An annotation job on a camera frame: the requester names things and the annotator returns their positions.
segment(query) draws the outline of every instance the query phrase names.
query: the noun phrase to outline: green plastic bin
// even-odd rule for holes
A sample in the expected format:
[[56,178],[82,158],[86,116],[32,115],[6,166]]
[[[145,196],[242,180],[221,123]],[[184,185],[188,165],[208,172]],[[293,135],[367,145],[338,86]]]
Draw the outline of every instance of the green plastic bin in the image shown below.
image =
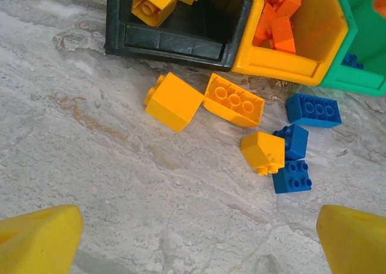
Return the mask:
[[[339,0],[349,26],[320,86],[380,97],[386,94],[386,19],[373,10],[373,0]],[[341,65],[346,52],[364,70]]]

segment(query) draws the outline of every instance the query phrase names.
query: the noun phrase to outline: blue 2x2 block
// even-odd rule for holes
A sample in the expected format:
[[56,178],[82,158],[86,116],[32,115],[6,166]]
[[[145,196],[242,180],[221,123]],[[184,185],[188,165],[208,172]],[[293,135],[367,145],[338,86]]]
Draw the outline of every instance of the blue 2x2 block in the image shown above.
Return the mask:
[[285,160],[296,161],[306,156],[308,131],[297,124],[285,126],[280,131],[273,132],[274,136],[285,140]]
[[336,100],[296,93],[286,105],[290,123],[324,128],[342,124]]
[[272,178],[276,194],[311,190],[312,181],[305,161],[286,161],[284,168],[272,174]]

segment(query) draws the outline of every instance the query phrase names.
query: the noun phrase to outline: floor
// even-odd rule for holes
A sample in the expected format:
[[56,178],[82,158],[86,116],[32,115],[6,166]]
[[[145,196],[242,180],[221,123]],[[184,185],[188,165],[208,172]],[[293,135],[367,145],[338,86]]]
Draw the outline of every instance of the floor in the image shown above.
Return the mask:
[[144,112],[169,71],[203,92],[210,71],[104,55],[106,0],[0,0],[0,218],[76,204],[71,273],[329,273],[324,204],[386,215],[386,98],[224,74],[288,124],[295,92],[334,98],[343,125],[308,128],[311,192],[276,195],[239,151],[253,132],[199,108],[181,134]]

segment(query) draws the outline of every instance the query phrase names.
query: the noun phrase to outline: toy storage bin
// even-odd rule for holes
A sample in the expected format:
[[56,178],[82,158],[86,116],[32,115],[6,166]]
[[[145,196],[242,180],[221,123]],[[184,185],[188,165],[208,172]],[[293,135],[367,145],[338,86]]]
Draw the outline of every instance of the toy storage bin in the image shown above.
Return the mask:
[[291,18],[296,55],[252,45],[263,6],[264,0],[253,0],[232,71],[319,85],[348,32],[339,1],[302,0]]
[[358,33],[350,48],[342,46],[336,62],[341,63],[348,49],[364,70],[332,66],[321,86],[380,97],[386,93],[386,19],[373,10],[373,0],[348,2]]
[[192,5],[179,1],[159,28],[132,15],[132,1],[107,0],[107,54],[231,69],[252,0],[198,0]]

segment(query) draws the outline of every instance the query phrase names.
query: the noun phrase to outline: yellow plastic bin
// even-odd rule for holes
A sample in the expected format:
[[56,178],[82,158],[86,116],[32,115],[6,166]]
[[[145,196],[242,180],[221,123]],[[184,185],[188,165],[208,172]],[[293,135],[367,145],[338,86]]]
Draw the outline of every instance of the yellow plastic bin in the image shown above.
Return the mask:
[[253,0],[232,71],[319,85],[348,32],[339,1],[302,0],[291,18],[296,55],[252,45],[263,6],[264,0]]

